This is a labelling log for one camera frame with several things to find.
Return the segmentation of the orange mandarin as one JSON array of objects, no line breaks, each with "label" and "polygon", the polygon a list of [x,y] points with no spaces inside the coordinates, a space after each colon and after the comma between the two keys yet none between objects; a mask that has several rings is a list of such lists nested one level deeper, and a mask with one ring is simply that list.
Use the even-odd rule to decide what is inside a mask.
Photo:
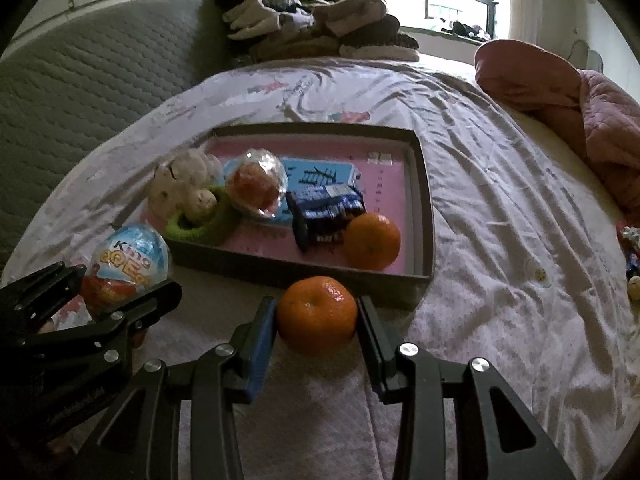
[{"label": "orange mandarin", "polygon": [[284,343],[303,356],[324,356],[354,338],[358,306],[352,294],[334,278],[314,276],[291,285],[276,309]]},{"label": "orange mandarin", "polygon": [[401,232],[389,218],[366,212],[346,226],[343,247],[347,261],[354,268],[383,271],[399,256]]}]

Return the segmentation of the surprise egg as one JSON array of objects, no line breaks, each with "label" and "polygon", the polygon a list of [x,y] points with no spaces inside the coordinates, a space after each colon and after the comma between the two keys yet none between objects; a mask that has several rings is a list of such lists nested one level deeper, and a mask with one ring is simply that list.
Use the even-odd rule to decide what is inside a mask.
[{"label": "surprise egg", "polygon": [[124,226],[96,246],[81,296],[93,318],[147,292],[169,276],[168,246],[146,224]]},{"label": "surprise egg", "polygon": [[243,214],[272,220],[288,190],[288,175],[276,155],[263,148],[250,148],[224,164],[224,187]]}]

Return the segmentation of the blue snack packet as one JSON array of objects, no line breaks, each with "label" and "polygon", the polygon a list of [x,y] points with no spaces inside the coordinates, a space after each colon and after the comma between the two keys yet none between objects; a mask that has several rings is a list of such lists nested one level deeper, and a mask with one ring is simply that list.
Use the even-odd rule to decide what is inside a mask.
[{"label": "blue snack packet", "polygon": [[349,222],[367,212],[361,192],[346,183],[304,186],[286,192],[285,200],[301,252],[338,242]]}]

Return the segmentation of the small brownish round fruit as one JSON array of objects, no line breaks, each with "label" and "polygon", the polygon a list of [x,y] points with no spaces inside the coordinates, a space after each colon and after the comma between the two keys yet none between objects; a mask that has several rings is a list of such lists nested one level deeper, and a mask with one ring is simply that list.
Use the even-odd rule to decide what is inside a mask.
[{"label": "small brownish round fruit", "polygon": [[208,218],[217,206],[217,199],[214,193],[208,188],[201,188],[193,191],[186,206],[184,206],[184,214],[192,222],[201,222]]}]

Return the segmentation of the white plush toy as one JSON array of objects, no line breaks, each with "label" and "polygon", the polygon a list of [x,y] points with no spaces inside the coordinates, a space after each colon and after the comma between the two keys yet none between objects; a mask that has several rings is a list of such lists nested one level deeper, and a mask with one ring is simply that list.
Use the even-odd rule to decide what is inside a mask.
[{"label": "white plush toy", "polygon": [[146,193],[149,210],[165,220],[176,214],[186,217],[184,206],[189,195],[201,188],[209,189],[221,177],[222,165],[216,156],[188,148],[156,167]]}]

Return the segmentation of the shallow dark cardboard tray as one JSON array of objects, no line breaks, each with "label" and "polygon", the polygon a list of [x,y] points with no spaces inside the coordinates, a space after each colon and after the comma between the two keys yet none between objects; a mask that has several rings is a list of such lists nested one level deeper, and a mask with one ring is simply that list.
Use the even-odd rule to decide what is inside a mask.
[{"label": "shallow dark cardboard tray", "polygon": [[313,275],[329,275],[382,306],[412,310],[431,283],[435,266],[430,186],[418,136],[411,130],[327,122],[215,127],[183,144],[176,139],[127,146],[118,175],[131,191],[146,185],[155,167],[183,148],[205,148],[231,172],[250,148],[265,148],[283,162],[288,188],[347,183],[363,195],[367,210],[384,214],[400,229],[397,259],[383,271],[349,264],[343,248],[323,244],[301,252],[292,214],[243,219],[215,245],[171,240],[175,264],[256,285],[287,288]]}]

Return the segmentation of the strawberry print bed sheet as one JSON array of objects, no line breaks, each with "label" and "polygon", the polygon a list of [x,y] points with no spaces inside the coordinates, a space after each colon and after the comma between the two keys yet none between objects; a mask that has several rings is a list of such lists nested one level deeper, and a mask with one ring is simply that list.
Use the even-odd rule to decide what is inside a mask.
[{"label": "strawberry print bed sheet", "polygon": [[[166,101],[96,148],[35,214],[2,285],[88,258],[157,159],[215,127],[349,122],[413,130],[432,192],[435,276],[412,312],[382,311],[435,356],[494,363],[577,479],[604,479],[639,423],[639,315],[616,240],[621,214],[552,131],[475,84],[400,63],[308,60],[232,70]],[[253,317],[249,284],[175,269],[183,303],[145,358],[200,356]],[[264,393],[239,413],[247,479],[388,479],[398,406],[368,384],[358,344],[327,359],[274,348]]]}]

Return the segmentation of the grey quilted headboard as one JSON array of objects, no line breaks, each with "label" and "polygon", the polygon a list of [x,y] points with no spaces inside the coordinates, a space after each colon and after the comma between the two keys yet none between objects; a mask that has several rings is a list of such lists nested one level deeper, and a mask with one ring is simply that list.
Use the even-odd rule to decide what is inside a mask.
[{"label": "grey quilted headboard", "polygon": [[226,70],[214,0],[136,0],[75,18],[1,62],[1,259],[92,150]]}]

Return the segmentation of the small toys on bed edge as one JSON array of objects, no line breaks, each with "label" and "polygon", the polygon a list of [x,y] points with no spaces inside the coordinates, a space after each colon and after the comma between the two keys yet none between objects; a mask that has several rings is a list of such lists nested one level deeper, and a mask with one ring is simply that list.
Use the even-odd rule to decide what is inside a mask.
[{"label": "small toys on bed edge", "polygon": [[616,235],[626,259],[627,292],[632,302],[639,301],[639,229],[624,220],[616,223]]}]

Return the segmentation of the pink quilted blanket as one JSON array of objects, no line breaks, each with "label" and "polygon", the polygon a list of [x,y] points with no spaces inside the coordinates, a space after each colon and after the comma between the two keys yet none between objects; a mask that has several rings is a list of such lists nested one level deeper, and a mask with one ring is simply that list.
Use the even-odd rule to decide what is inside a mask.
[{"label": "pink quilted blanket", "polygon": [[639,212],[639,103],[614,81],[528,42],[498,39],[475,52],[488,96],[555,132],[626,214]]}]

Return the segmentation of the pile of folded clothes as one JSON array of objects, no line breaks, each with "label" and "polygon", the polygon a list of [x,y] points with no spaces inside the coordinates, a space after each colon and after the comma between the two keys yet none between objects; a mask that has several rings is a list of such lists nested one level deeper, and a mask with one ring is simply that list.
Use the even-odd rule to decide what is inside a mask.
[{"label": "pile of folded clothes", "polygon": [[416,62],[419,44],[400,31],[385,0],[214,0],[239,63],[290,58]]}]

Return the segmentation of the clothes on window sill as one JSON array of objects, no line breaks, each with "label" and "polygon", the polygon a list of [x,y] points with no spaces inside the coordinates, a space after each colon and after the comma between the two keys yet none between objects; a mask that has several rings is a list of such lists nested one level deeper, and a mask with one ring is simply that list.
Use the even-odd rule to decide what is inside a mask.
[{"label": "clothes on window sill", "polygon": [[485,32],[480,25],[468,25],[459,21],[452,21],[449,27],[442,29],[442,32],[479,42],[486,42],[492,39],[488,32]]}]

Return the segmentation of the beige curtain right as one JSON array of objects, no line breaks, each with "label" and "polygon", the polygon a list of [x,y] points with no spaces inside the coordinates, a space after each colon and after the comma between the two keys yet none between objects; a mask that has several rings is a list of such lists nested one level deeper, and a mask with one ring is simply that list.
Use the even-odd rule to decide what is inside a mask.
[{"label": "beige curtain right", "polygon": [[542,0],[510,0],[511,39],[536,44],[542,21]]}]

